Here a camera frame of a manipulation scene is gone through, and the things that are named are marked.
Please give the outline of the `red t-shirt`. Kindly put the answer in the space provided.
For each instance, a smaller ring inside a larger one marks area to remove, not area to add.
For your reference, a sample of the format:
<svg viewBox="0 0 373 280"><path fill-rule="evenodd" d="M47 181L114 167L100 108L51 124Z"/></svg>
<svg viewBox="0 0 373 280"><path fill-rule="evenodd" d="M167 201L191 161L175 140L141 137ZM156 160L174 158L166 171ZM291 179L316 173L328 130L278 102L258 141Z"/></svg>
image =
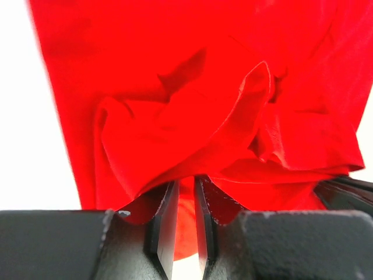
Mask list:
<svg viewBox="0 0 373 280"><path fill-rule="evenodd" d="M371 1L30 1L83 209L179 180L174 258L197 252L193 178L252 211L319 210L364 167Z"/></svg>

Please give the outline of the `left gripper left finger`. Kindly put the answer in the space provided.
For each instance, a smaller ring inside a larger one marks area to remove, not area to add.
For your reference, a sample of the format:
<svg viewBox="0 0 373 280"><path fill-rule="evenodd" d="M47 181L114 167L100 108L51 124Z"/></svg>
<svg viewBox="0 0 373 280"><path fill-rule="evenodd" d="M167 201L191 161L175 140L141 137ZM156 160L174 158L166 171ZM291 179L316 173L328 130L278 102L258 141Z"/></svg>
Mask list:
<svg viewBox="0 0 373 280"><path fill-rule="evenodd" d="M170 279L179 184L119 211L2 211L2 279Z"/></svg>

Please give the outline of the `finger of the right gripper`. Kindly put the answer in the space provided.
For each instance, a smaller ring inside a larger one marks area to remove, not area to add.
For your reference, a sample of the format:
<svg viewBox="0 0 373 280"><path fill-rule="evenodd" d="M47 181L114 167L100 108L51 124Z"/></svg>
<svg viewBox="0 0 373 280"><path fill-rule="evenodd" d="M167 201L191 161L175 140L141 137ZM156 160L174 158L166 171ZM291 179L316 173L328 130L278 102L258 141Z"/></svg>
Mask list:
<svg viewBox="0 0 373 280"><path fill-rule="evenodd" d="M356 210L372 216L372 183L337 177L318 183L314 192L328 210Z"/></svg>

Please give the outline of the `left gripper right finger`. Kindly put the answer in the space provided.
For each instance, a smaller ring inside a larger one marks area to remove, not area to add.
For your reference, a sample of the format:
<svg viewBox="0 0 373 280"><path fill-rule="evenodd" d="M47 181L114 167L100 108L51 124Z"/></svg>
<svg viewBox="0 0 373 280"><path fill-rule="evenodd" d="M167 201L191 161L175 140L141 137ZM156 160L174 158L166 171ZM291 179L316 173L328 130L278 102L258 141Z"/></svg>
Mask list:
<svg viewBox="0 0 373 280"><path fill-rule="evenodd" d="M371 279L372 216L356 210L251 212L195 178L204 279Z"/></svg>

